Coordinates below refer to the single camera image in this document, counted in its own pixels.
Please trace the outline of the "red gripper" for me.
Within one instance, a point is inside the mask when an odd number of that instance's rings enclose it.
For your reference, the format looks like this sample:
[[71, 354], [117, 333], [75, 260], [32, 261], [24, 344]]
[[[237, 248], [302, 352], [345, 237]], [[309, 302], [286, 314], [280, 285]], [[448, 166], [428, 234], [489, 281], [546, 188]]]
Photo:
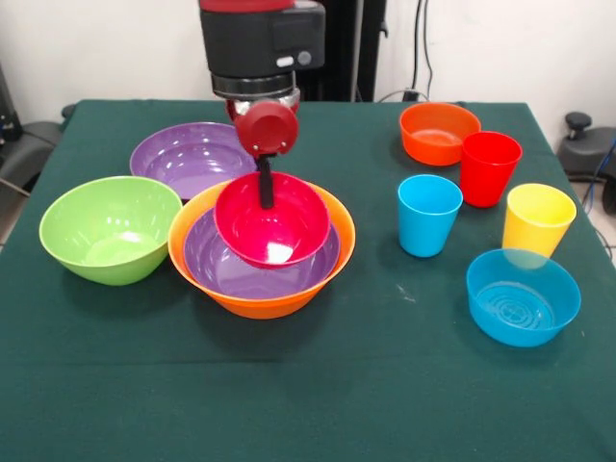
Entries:
[[286, 154], [297, 140], [299, 103], [299, 91], [225, 100], [226, 112], [236, 127], [240, 144], [252, 157], [259, 157], [256, 165], [263, 209], [274, 206], [270, 158]]

